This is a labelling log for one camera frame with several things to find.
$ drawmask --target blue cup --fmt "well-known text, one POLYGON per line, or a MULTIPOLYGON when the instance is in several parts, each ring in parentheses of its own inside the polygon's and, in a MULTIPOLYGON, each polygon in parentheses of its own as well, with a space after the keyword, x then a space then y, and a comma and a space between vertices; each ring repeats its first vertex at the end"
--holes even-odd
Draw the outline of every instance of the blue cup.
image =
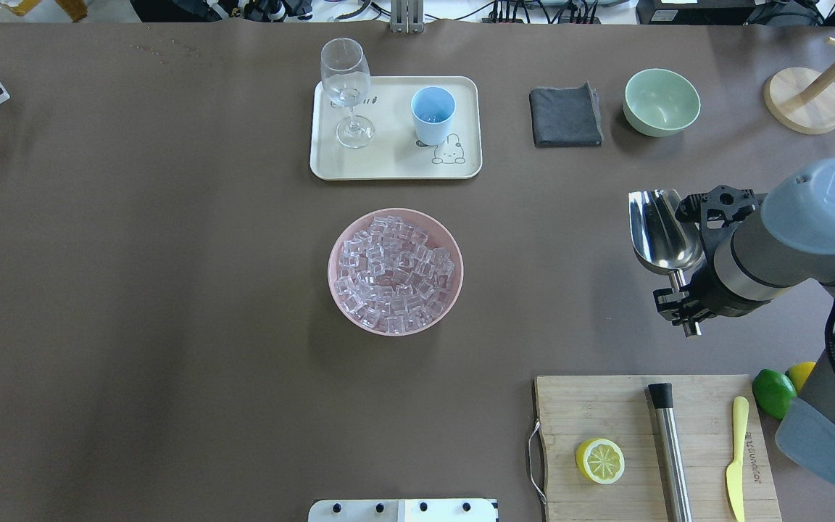
POLYGON ((424 87, 411 98, 417 139, 424 145, 440 145, 446 141, 453 126, 457 100, 441 87, 424 87))

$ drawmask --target green bowl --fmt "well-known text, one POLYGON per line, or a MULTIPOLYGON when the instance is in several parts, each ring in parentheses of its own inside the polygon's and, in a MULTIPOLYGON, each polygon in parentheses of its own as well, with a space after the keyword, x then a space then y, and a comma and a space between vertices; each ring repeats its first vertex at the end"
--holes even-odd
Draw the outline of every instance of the green bowl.
POLYGON ((653 138, 681 132, 698 119, 701 111, 702 100, 695 86, 672 70, 640 70, 623 92, 627 122, 653 138))

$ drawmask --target pink bowl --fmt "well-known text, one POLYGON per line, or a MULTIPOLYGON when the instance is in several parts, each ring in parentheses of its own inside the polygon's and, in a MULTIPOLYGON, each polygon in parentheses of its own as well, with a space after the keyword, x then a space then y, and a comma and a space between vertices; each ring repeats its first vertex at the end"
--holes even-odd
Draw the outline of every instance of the pink bowl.
POLYGON ((369 212, 369 214, 357 219, 357 221, 352 222, 349 227, 344 229, 344 232, 342 232, 342 234, 337 238, 334 248, 331 249, 331 257, 328 258, 328 288, 331 289, 331 296, 334 298, 334 303, 337 304, 338 310, 340 310, 344 316, 352 321, 353 324, 362 328, 362 330, 369 331, 369 333, 372 334, 387 335, 390 337, 401 337, 403 335, 416 334, 418 331, 427 330, 434 324, 440 323, 440 320, 446 316, 447 312, 450 311, 450 308, 452 308, 453 304, 457 301, 457 297, 460 297, 460 290, 463 288, 463 254, 460 252, 460 247, 457 245, 457 241, 453 239, 453 235, 450 234, 450 231, 441 225, 439 221, 430 217, 430 215, 424 214, 424 212, 418 212, 417 210, 410 210, 407 208, 385 208, 375 212, 369 212), (454 264, 452 276, 453 290, 451 290, 450 298, 446 303, 443 303, 444 311, 441 312, 440 317, 435 318, 435 320, 432 320, 429 324, 422 328, 418 328, 417 330, 402 331, 401 333, 387 333, 387 331, 374 330, 372 328, 368 328, 365 324, 362 324, 359 318, 347 313, 341 307, 341 300, 339 300, 339 296, 337 294, 337 286, 334 283, 337 281, 337 264, 341 250, 344 248, 344 241, 354 237, 354 234, 358 231, 363 231, 368 228, 369 224, 372 222, 372 218, 376 215, 397 215, 397 217, 404 219, 404 221, 407 221, 412 225, 424 228, 428 234, 428 248, 443 247, 450 251, 450 260, 453 261, 454 264))

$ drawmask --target cutting board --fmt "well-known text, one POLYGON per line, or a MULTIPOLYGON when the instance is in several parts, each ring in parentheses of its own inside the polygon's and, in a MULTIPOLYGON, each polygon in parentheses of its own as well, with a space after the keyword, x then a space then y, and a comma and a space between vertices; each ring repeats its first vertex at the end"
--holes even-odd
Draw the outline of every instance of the cutting board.
POLYGON ((664 468, 647 384, 672 383, 689 504, 696 521, 733 520, 725 469, 733 459, 733 398, 749 408, 743 459, 747 522, 780 522, 775 484, 749 376, 540 376, 536 405, 544 453, 547 522, 668 522, 664 468), (602 486, 584 478, 576 448, 594 436, 623 451, 622 478, 602 486))

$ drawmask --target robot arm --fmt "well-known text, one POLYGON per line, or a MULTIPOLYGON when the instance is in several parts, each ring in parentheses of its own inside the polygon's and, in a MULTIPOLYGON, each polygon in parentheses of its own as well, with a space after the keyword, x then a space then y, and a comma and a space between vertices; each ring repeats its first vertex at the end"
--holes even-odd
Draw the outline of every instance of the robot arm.
MULTIPOLYGON (((705 258, 685 287, 653 293, 673 325, 746 315, 809 278, 835 300, 835 159, 808 165, 767 196, 726 186, 694 194, 676 217, 699 226, 705 258)), ((782 452, 833 483, 834 327, 835 305, 826 351, 776 434, 782 452)))

